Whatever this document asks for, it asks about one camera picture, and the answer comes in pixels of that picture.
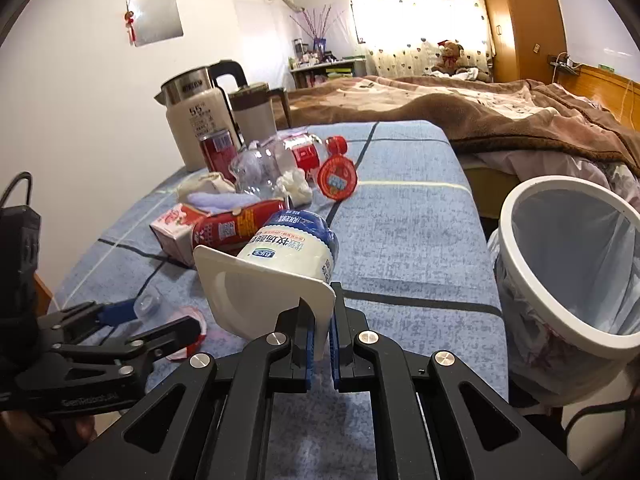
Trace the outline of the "left hand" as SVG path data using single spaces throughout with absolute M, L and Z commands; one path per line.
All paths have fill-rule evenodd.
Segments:
M 97 436 L 93 416 L 47 420 L 25 412 L 2 412 L 1 478 L 57 479 Z

